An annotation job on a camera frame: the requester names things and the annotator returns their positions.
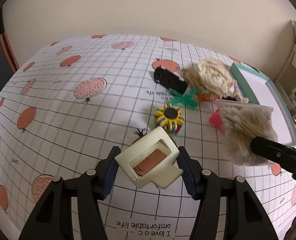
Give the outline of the cream lace scrunchie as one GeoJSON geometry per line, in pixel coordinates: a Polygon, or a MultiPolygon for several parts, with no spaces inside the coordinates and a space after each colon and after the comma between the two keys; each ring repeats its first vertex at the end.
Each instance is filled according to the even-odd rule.
{"type": "Polygon", "coordinates": [[[223,63],[212,59],[202,60],[197,65],[197,72],[207,90],[219,97],[230,95],[233,79],[223,63]]]}

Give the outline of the cream hair claw clip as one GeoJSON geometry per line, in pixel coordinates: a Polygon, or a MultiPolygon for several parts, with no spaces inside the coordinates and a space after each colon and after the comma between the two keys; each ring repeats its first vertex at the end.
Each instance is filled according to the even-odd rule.
{"type": "Polygon", "coordinates": [[[141,189],[153,183],[166,189],[182,174],[174,165],[179,149],[162,127],[147,133],[115,157],[116,162],[134,185],[141,189]]]}

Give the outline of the pink hair roller clip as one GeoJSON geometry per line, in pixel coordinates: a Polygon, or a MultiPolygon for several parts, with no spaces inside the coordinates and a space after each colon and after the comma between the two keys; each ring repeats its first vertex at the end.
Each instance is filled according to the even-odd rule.
{"type": "Polygon", "coordinates": [[[209,123],[216,128],[219,129],[219,131],[225,135],[225,126],[223,124],[221,115],[220,115],[220,110],[217,109],[210,117],[209,117],[209,123]]]}

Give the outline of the green plastic stick figure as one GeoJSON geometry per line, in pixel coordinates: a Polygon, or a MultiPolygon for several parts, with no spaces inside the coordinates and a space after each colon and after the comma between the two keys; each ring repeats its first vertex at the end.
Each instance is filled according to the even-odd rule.
{"type": "Polygon", "coordinates": [[[170,103],[175,106],[178,104],[182,104],[191,108],[195,108],[199,105],[198,101],[193,99],[195,93],[197,91],[196,87],[192,87],[188,94],[179,94],[179,92],[175,91],[174,89],[170,88],[169,92],[173,95],[173,98],[170,100],[170,103]]]}

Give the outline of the teal white tray box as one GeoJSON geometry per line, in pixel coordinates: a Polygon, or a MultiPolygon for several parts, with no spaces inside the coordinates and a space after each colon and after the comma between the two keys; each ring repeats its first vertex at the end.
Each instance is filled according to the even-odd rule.
{"type": "Polygon", "coordinates": [[[232,63],[229,71],[249,103],[273,108],[272,127],[278,136],[278,142],[296,146],[293,117],[274,83],[262,72],[237,62],[232,63]]]}

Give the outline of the orange snack packet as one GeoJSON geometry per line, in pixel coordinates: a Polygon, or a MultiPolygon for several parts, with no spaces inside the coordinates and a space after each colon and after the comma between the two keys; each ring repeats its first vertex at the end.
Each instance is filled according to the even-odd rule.
{"type": "Polygon", "coordinates": [[[185,82],[191,85],[191,87],[195,87],[197,89],[196,95],[199,102],[214,101],[218,99],[217,94],[209,90],[205,85],[195,67],[191,66],[189,68],[183,69],[183,74],[185,82]]]}

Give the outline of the bag of cotton swabs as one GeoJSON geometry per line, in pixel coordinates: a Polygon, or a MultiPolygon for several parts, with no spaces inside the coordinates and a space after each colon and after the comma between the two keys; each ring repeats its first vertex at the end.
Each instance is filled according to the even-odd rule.
{"type": "Polygon", "coordinates": [[[215,100],[224,127],[227,158],[239,166],[272,165],[272,162],[251,150],[251,141],[262,137],[277,142],[272,126],[273,108],[269,106],[215,100]]]}

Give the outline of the black toy car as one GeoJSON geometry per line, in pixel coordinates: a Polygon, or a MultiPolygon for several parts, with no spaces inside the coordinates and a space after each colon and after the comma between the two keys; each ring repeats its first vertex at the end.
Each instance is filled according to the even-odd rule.
{"type": "Polygon", "coordinates": [[[168,90],[173,89],[181,95],[185,93],[188,87],[188,84],[184,80],[181,80],[177,75],[162,67],[155,69],[153,79],[164,88],[168,90]]]}

